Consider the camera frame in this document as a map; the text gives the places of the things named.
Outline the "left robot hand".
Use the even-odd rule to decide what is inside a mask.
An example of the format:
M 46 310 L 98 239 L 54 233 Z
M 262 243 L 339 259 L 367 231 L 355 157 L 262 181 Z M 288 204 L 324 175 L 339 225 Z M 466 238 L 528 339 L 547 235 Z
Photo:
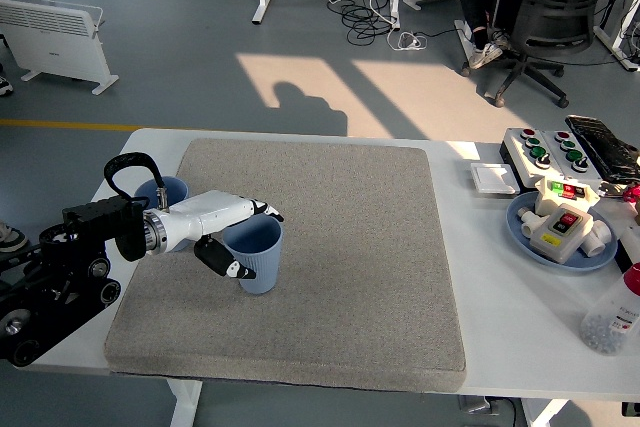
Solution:
M 236 259 L 213 235 L 259 214 L 284 220 L 266 202 L 217 190 L 190 197 L 167 210 L 149 209 L 144 212 L 146 250 L 161 254 L 183 241 L 193 241 L 196 257 L 216 274 L 253 280 L 255 270 Z

